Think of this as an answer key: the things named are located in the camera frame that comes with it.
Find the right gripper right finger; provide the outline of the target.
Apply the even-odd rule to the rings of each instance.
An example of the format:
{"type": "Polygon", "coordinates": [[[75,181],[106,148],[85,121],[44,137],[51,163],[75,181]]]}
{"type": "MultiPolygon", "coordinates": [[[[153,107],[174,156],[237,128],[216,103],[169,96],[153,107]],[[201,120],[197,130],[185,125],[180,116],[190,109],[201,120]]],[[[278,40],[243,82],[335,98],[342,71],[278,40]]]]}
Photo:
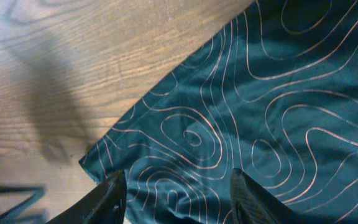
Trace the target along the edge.
{"type": "Polygon", "coordinates": [[[238,224],[302,224],[306,220],[285,206],[241,169],[231,174],[232,216],[238,224]]]}

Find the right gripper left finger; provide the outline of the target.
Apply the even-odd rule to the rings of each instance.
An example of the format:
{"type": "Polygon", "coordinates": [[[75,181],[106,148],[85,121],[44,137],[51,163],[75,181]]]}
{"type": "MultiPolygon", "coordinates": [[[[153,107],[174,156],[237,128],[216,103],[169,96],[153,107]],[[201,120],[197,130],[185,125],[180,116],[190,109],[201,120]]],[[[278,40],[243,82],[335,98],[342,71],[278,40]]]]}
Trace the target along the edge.
{"type": "Polygon", "coordinates": [[[117,170],[48,224],[123,224],[126,196],[124,171],[117,170]]]}

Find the black shirt with orange lines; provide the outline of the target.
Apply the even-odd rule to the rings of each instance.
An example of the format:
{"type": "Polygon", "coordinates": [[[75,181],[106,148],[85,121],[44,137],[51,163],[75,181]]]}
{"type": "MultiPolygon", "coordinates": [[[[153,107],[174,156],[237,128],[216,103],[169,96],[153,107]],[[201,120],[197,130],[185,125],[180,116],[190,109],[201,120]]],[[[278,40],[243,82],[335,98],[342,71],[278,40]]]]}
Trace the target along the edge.
{"type": "Polygon", "coordinates": [[[243,170],[311,223],[358,223],[358,1],[255,1],[80,160],[132,223],[232,223],[243,170]]]}

